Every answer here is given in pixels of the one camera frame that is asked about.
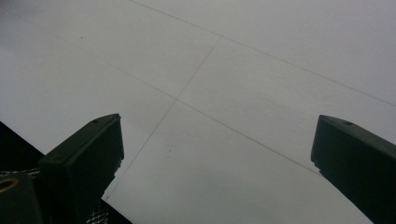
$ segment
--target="faint grid line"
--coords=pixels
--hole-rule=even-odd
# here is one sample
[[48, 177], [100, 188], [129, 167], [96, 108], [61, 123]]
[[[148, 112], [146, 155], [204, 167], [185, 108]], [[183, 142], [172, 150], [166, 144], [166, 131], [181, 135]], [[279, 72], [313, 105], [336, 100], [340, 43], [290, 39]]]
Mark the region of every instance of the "faint grid line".
[[315, 75], [315, 76], [324, 78], [324, 79], [326, 79], [326, 80], [328, 80], [328, 81], [330, 81], [330, 82], [333, 82], [333, 83], [335, 83], [335, 84], [338, 84], [338, 85], [343, 86], [343, 87], [345, 87], [345, 88], [348, 88], [348, 89], [350, 89], [350, 90], [353, 90], [353, 91], [359, 92], [359, 93], [361, 93], [361, 94], [364, 94], [364, 95], [366, 95], [366, 96], [372, 97], [372, 98], [374, 98], [374, 99], [376, 99], [376, 100], [378, 100], [378, 101], [381, 101], [381, 102], [383, 102], [383, 103], [385, 103], [385, 104], [387, 104], [387, 105], [396, 106], [396, 105], [394, 105], [394, 104], [391, 103], [391, 102], [382, 100], [382, 99], [380, 99], [380, 98], [378, 98], [378, 97], [376, 97], [376, 96], [373, 96], [373, 95], [371, 95], [371, 94], [369, 94], [369, 93], [366, 93], [366, 92], [364, 92], [364, 91], [359, 91], [359, 90], [357, 90], [357, 89], [354, 89], [354, 88], [352, 88], [352, 87], [349, 87], [349, 86], [347, 86], [347, 85], [345, 85], [345, 84], [343, 84], [343, 83], [341, 83], [341, 82], [338, 82], [338, 81], [336, 81], [336, 80], [332, 80], [332, 79], [330, 79], [330, 78], [328, 78], [328, 77], [325, 77], [325, 76], [323, 76], [323, 75], [321, 75], [321, 74], [319, 74], [319, 73], [313, 72], [313, 71], [311, 71], [311, 70], [309, 70], [309, 69], [303, 68], [303, 67], [301, 67], [301, 66], [299, 66], [299, 65], [296, 65], [296, 64], [294, 64], [294, 63], [290, 63], [290, 62], [288, 62], [288, 61], [286, 61], [286, 60], [283, 60], [283, 59], [281, 59], [281, 58], [278, 58], [278, 57], [276, 57], [276, 56], [274, 56], [274, 55], [272, 55], [272, 54], [266, 53], [266, 52], [264, 52], [264, 51], [262, 51], [262, 50], [255, 49], [255, 48], [253, 48], [253, 47], [251, 47], [251, 46], [248, 46], [248, 45], [246, 45], [246, 44], [242, 44], [242, 43], [240, 43], [240, 42], [238, 42], [238, 41], [236, 41], [236, 40], [233, 40], [233, 39], [231, 39], [231, 38], [229, 38], [229, 37], [223, 36], [223, 38], [224, 38], [224, 39], [228, 39], [228, 40], [234, 42], [235, 44], [242, 45], [242, 46], [244, 46], [244, 47], [246, 47], [246, 48], [248, 48], [248, 49], [253, 49], [254, 51], [257, 51], [257, 52], [259, 52], [259, 53], [261, 53], [261, 54], [267, 55], [267, 56], [269, 56], [269, 57], [271, 57], [271, 58], [274, 58], [274, 59], [276, 59], [276, 60], [280, 60], [280, 61], [283, 62], [283, 63], [287, 63], [287, 64], [289, 64], [289, 65], [291, 65], [291, 66], [294, 66], [294, 67], [296, 67], [296, 68], [299, 68], [299, 69], [301, 69], [301, 70], [304, 70], [305, 72], [308, 72], [308, 73], [310, 73], [310, 74], [312, 74], [312, 75]]
[[152, 133], [149, 135], [148, 139], [146, 140], [145, 144], [143, 144], [143, 146], [139, 149], [139, 151], [136, 153], [136, 155], [134, 156], [134, 158], [132, 159], [132, 161], [128, 164], [128, 167], [126, 168], [126, 170], [123, 172], [123, 174], [120, 176], [120, 180], [119, 182], [116, 184], [116, 186], [113, 188], [113, 190], [111, 190], [111, 192], [108, 194], [108, 196], [106, 197], [106, 200], [113, 194], [114, 190], [116, 190], [116, 188], [119, 186], [121, 180], [123, 179], [123, 177], [125, 176], [126, 172], [129, 170], [129, 168], [131, 167], [132, 163], [134, 162], [134, 160], [137, 158], [137, 156], [140, 154], [140, 152], [142, 151], [142, 149], [145, 147], [145, 145], [147, 144], [147, 142], [149, 141], [149, 139], [151, 138], [151, 136], [155, 133], [155, 131], [157, 130], [157, 128], [160, 126], [160, 124], [163, 122], [163, 119], [166, 117], [166, 115], [169, 113], [169, 111], [172, 109], [173, 105], [176, 103], [176, 99], [174, 100], [174, 102], [169, 106], [168, 110], [165, 112], [165, 114], [163, 115], [163, 117], [161, 118], [160, 122], [158, 122], [157, 126], [154, 128], [154, 131], [152, 131]]
[[207, 53], [207, 55], [204, 57], [204, 59], [202, 60], [202, 62], [198, 65], [197, 69], [195, 70], [194, 74], [192, 74], [192, 76], [190, 77], [189, 81], [187, 82], [187, 84], [184, 86], [183, 90], [181, 90], [181, 92], [178, 94], [177, 99], [180, 97], [181, 93], [183, 93], [184, 90], [186, 90], [187, 86], [190, 84], [190, 82], [194, 79], [195, 74], [198, 73], [199, 69], [202, 67], [202, 65], [206, 62], [207, 58], [209, 57], [209, 55], [212, 53], [213, 49], [216, 47], [216, 45], [220, 42], [220, 40], [222, 39], [222, 36], [219, 36], [219, 39], [216, 41], [215, 45], [213, 45], [212, 49]]
[[[189, 85], [189, 83], [192, 81], [192, 79], [194, 78], [195, 74], [198, 72], [198, 70], [201, 68], [201, 66], [206, 62], [206, 59], [209, 57], [209, 55], [212, 53], [213, 49], [216, 47], [216, 45], [219, 43], [219, 41], [221, 40], [221, 36], [219, 36], [219, 39], [216, 41], [216, 43], [213, 45], [212, 49], [207, 53], [207, 55], [204, 57], [204, 59], [202, 60], [202, 62], [198, 65], [198, 67], [196, 68], [195, 72], [193, 73], [193, 75], [190, 77], [189, 81], [187, 82], [187, 84], [184, 86], [183, 90], [181, 90], [181, 92], [178, 94], [177, 98], [181, 95], [181, 93], [187, 88], [187, 86]], [[137, 152], [137, 154], [134, 156], [134, 158], [132, 159], [132, 161], [128, 164], [128, 168], [125, 170], [125, 172], [121, 175], [120, 177], [120, 181], [117, 183], [117, 185], [113, 188], [113, 190], [111, 190], [111, 192], [108, 194], [108, 196], [106, 197], [106, 199], [108, 199], [114, 192], [114, 190], [118, 187], [119, 183], [121, 182], [121, 180], [123, 179], [123, 177], [125, 176], [126, 172], [129, 170], [129, 168], [131, 167], [132, 163], [134, 162], [134, 160], [137, 158], [137, 156], [140, 154], [140, 152], [142, 151], [142, 149], [145, 147], [146, 143], [149, 141], [149, 139], [151, 138], [151, 136], [155, 133], [155, 131], [157, 130], [157, 128], [160, 126], [160, 124], [163, 122], [163, 119], [166, 117], [166, 115], [169, 113], [169, 111], [172, 109], [173, 105], [176, 103], [177, 99], [175, 99], [175, 101], [172, 103], [172, 105], [168, 108], [168, 110], [166, 111], [165, 115], [163, 115], [163, 117], [161, 118], [160, 122], [157, 124], [157, 126], [155, 127], [154, 131], [150, 134], [150, 136], [148, 137], [148, 139], [146, 140], [145, 144], [139, 149], [139, 151]]]
[[184, 21], [184, 20], [181, 19], [181, 18], [178, 18], [178, 17], [172, 16], [172, 15], [170, 15], [170, 14], [167, 14], [167, 13], [165, 13], [165, 12], [162, 12], [162, 11], [160, 11], [160, 10], [154, 8], [154, 7], [146, 6], [146, 5], [144, 5], [144, 4], [141, 4], [141, 3], [139, 3], [139, 2], [136, 2], [135, 0], [129, 0], [129, 1], [130, 1], [130, 2], [133, 2], [133, 3], [137, 4], [137, 5], [139, 5], [139, 6], [141, 6], [141, 7], [146, 7], [146, 8], [148, 8], [148, 9], [151, 9], [151, 10], [154, 10], [154, 11], [156, 11], [156, 12], [159, 12], [159, 13], [161, 13], [161, 14], [163, 14], [163, 15], [165, 15], [165, 16], [168, 16], [168, 17], [170, 17], [170, 18], [173, 18], [173, 19], [175, 19], [175, 20], [182, 21], [182, 22], [186, 22], [187, 24], [189, 24], [189, 25], [191, 25], [191, 26], [194, 26], [194, 27], [199, 28], [199, 29], [201, 29], [201, 30], [208, 31], [209, 33], [211, 33], [211, 34], [213, 34], [213, 35], [219, 35], [219, 34], [213, 32], [213, 31], [210, 31], [210, 30], [204, 28], [204, 27], [201, 27], [201, 26], [196, 25], [196, 24], [194, 24], [194, 23], [191, 23], [191, 22], [189, 22], [189, 21]]
[[306, 167], [306, 166], [300, 164], [299, 162], [294, 161], [294, 160], [292, 160], [292, 159], [286, 157], [285, 155], [283, 155], [283, 154], [281, 154], [281, 153], [279, 153], [279, 152], [277, 152], [277, 151], [271, 149], [270, 147], [266, 146], [265, 144], [263, 144], [263, 143], [261, 143], [261, 142], [258, 142], [257, 140], [255, 140], [255, 139], [253, 139], [253, 138], [247, 136], [246, 134], [241, 133], [241, 132], [237, 131], [236, 129], [234, 129], [234, 128], [228, 126], [227, 124], [225, 124], [225, 123], [223, 123], [223, 122], [221, 122], [221, 121], [219, 121], [219, 120], [217, 120], [217, 119], [214, 119], [214, 118], [208, 116], [206, 113], [204, 113], [204, 112], [202, 112], [202, 111], [200, 111], [200, 110], [198, 110], [198, 109], [192, 107], [191, 105], [188, 105], [187, 103], [184, 103], [184, 102], [182, 102], [182, 101], [180, 101], [180, 100], [177, 100], [177, 101], [178, 101], [178, 102], [181, 102], [183, 105], [186, 105], [186, 106], [188, 106], [189, 108], [191, 108], [191, 109], [197, 111], [198, 113], [204, 115], [205, 117], [208, 117], [208, 118], [214, 120], [215, 122], [217, 122], [217, 123], [219, 123], [219, 124], [221, 124], [221, 125], [223, 125], [223, 126], [229, 128], [229, 129], [233, 130], [234, 132], [242, 134], [242, 135], [245, 136], [247, 139], [249, 139], [249, 140], [251, 140], [251, 141], [253, 141], [253, 142], [259, 144], [259, 145], [262, 146], [262, 147], [265, 147], [265, 148], [271, 150], [272, 152], [275, 152], [277, 155], [279, 155], [279, 156], [281, 156], [281, 157], [287, 159], [288, 161], [291, 161], [291, 162], [293, 162], [293, 163], [295, 163], [295, 164], [297, 164], [297, 165], [299, 165], [299, 166], [305, 168], [307, 171], [312, 172], [312, 173], [314, 173], [315, 175], [322, 176], [321, 174], [318, 174], [317, 172], [315, 172], [315, 171], [309, 169], [308, 167]]
[[158, 89], [157, 87], [152, 86], [151, 84], [149, 84], [149, 83], [147, 83], [146, 81], [140, 79], [139, 77], [136, 77], [136, 76], [134, 76], [134, 75], [132, 75], [132, 74], [130, 74], [130, 73], [124, 71], [124, 70], [121, 69], [120, 67], [117, 67], [116, 65], [114, 65], [114, 64], [112, 64], [112, 63], [110, 63], [110, 62], [108, 62], [108, 61], [106, 61], [106, 60], [104, 60], [104, 59], [102, 59], [101, 57], [94, 55], [94, 54], [91, 53], [90, 51], [87, 51], [87, 50], [85, 50], [84, 48], [81, 48], [80, 46], [78, 46], [78, 45], [76, 45], [76, 44], [73, 44], [73, 43], [69, 42], [68, 40], [66, 40], [66, 39], [64, 39], [64, 38], [62, 38], [62, 37], [60, 37], [60, 36], [58, 36], [58, 35], [56, 35], [56, 34], [53, 34], [52, 32], [50, 32], [50, 31], [48, 31], [47, 29], [41, 27], [40, 25], [35, 24], [35, 23], [31, 22], [31, 21], [26, 20], [24, 17], [22, 17], [22, 16], [20, 16], [20, 15], [18, 15], [18, 14], [16, 14], [16, 13], [14, 13], [13, 11], [10, 11], [10, 10], [8, 10], [7, 8], [3, 8], [3, 7], [0, 7], [0, 8], [2, 8], [2, 9], [5, 10], [5, 11], [7, 11], [8, 13], [11, 13], [12, 15], [14, 15], [14, 16], [20, 18], [21, 20], [26, 21], [26, 22], [32, 24], [33, 26], [35, 26], [35, 27], [39, 28], [40, 30], [42, 30], [43, 32], [45, 32], [46, 34], [52, 35], [52, 36], [54, 36], [54, 37], [56, 37], [56, 38], [59, 38], [59, 39], [62, 40], [64, 43], [67, 43], [68, 45], [71, 45], [73, 48], [75, 48], [75, 49], [77, 49], [77, 50], [80, 50], [81, 52], [84, 52], [85, 54], [90, 55], [93, 59], [97, 60], [98, 62], [105, 63], [105, 64], [109, 65], [110, 67], [115, 68], [116, 70], [122, 72], [124, 75], [127, 75], [128, 77], [133, 77], [133, 78], [135, 78], [136, 80], [138, 80], [138, 81], [140, 81], [140, 82], [143, 82], [143, 83], [145, 83], [146, 85], [150, 86], [151, 88], [153, 88], [153, 89], [155, 89], [155, 90], [157, 90], [157, 91], [159, 91], [159, 92], [161, 92], [161, 93], [163, 93], [163, 94], [165, 94], [165, 95], [167, 95], [167, 96], [169, 96], [169, 97], [171, 97], [171, 98], [173, 98], [173, 99], [176, 99], [174, 96], [171, 96], [170, 94], [168, 94], [168, 93], [166, 93], [166, 92], [164, 92], [164, 91]]
[[244, 46], [244, 47], [246, 47], [246, 48], [249, 48], [249, 49], [253, 49], [253, 50], [255, 50], [255, 51], [258, 51], [258, 52], [261, 53], [261, 54], [265, 54], [265, 55], [267, 55], [267, 56], [269, 56], [269, 57], [271, 57], [271, 58], [280, 60], [280, 61], [283, 62], [283, 63], [287, 63], [287, 64], [290, 64], [290, 65], [292, 65], [292, 66], [294, 66], [294, 67], [300, 68], [300, 69], [304, 70], [305, 72], [308, 72], [308, 73], [310, 73], [310, 74], [312, 74], [312, 75], [315, 75], [315, 76], [324, 78], [324, 79], [326, 79], [326, 80], [329, 80], [329, 81], [331, 81], [331, 82], [333, 82], [333, 83], [336, 83], [336, 84], [338, 84], [338, 85], [340, 85], [340, 86], [343, 86], [343, 87], [345, 87], [345, 88], [348, 88], [348, 89], [350, 89], [350, 90], [353, 90], [353, 91], [359, 92], [359, 93], [361, 93], [361, 94], [364, 94], [364, 95], [366, 95], [366, 96], [372, 97], [372, 98], [374, 98], [374, 99], [376, 99], [376, 100], [378, 100], [378, 101], [381, 101], [381, 102], [383, 102], [383, 103], [385, 103], [385, 104], [396, 106], [395, 104], [393, 104], [393, 103], [391, 103], [391, 102], [382, 100], [382, 99], [380, 99], [380, 98], [378, 98], [378, 97], [376, 97], [376, 96], [373, 96], [373, 95], [371, 95], [371, 94], [369, 94], [369, 93], [366, 93], [366, 92], [364, 92], [364, 91], [359, 91], [359, 90], [357, 90], [357, 89], [354, 89], [354, 88], [352, 88], [352, 87], [349, 87], [349, 86], [347, 86], [347, 85], [345, 85], [345, 84], [343, 84], [343, 83], [341, 83], [341, 82], [338, 82], [338, 81], [336, 81], [336, 80], [333, 80], [333, 79], [330, 79], [330, 78], [325, 77], [325, 76], [323, 76], [323, 75], [320, 75], [319, 73], [316, 73], [316, 72], [314, 72], [314, 71], [311, 71], [311, 70], [309, 70], [309, 69], [307, 69], [307, 68], [303, 68], [303, 67], [301, 67], [301, 66], [299, 66], [299, 65], [297, 65], [297, 64], [290, 63], [290, 62], [288, 62], [288, 61], [286, 61], [286, 60], [284, 60], [284, 59], [278, 58], [278, 57], [276, 57], [275, 55], [272, 55], [272, 54], [270, 54], [270, 53], [267, 53], [267, 52], [264, 52], [264, 51], [262, 51], [262, 50], [255, 49], [255, 48], [253, 48], [253, 47], [251, 47], [251, 46], [249, 46], [249, 45], [240, 43], [240, 42], [238, 42], [238, 41], [236, 41], [236, 40], [231, 39], [230, 37], [227, 37], [227, 36], [218, 34], [218, 33], [216, 33], [216, 32], [210, 31], [210, 30], [208, 30], [208, 29], [206, 29], [206, 28], [204, 28], [204, 27], [202, 27], [202, 26], [193, 24], [193, 23], [191, 23], [191, 22], [189, 22], [189, 21], [184, 21], [184, 20], [182, 20], [181, 18], [178, 18], [178, 17], [176, 17], [176, 16], [172, 16], [172, 15], [167, 14], [167, 13], [165, 13], [165, 12], [162, 12], [162, 11], [156, 9], [156, 8], [149, 7], [149, 6], [146, 6], [146, 5], [144, 5], [144, 4], [138, 3], [138, 2], [136, 2], [135, 0], [129, 0], [129, 1], [131, 1], [131, 2], [133, 2], [133, 3], [136, 3], [136, 4], [138, 4], [139, 6], [146, 7], [146, 8], [149, 8], [149, 9], [151, 9], [151, 10], [154, 10], [154, 11], [156, 11], [156, 12], [162, 13], [163, 15], [166, 15], [166, 16], [168, 16], [168, 17], [174, 18], [174, 19], [176, 19], [176, 20], [186, 22], [187, 24], [190, 24], [190, 25], [195, 26], [195, 27], [197, 27], [197, 28], [200, 28], [200, 29], [202, 29], [202, 30], [208, 31], [208, 32], [210, 32], [210, 33], [212, 33], [212, 34], [214, 34], [214, 35], [219, 35], [219, 36], [223, 37], [224, 39], [228, 39], [228, 40], [230, 40], [230, 41], [233, 41], [233, 42], [236, 43], [236, 44], [239, 44], [239, 45], [242, 45], [242, 46]]

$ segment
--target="white surface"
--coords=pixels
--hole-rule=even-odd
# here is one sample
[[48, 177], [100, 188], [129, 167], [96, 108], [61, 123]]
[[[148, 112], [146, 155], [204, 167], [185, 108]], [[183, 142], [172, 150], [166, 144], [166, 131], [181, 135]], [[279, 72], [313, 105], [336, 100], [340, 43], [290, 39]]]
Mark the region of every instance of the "white surface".
[[3, 6], [173, 97], [219, 39], [128, 0], [18, 0]]
[[135, 1], [396, 105], [396, 1]]
[[133, 223], [370, 223], [322, 177], [176, 103], [109, 198]]
[[309, 152], [318, 114], [396, 143], [394, 1], [138, 1], [0, 1], [0, 120], [47, 153], [120, 113], [136, 224], [369, 223]]
[[92, 119], [120, 113], [120, 174], [174, 102], [1, 8], [0, 69], [0, 120], [43, 153]]
[[320, 114], [350, 120], [396, 143], [396, 107], [221, 39], [179, 100], [316, 170]]

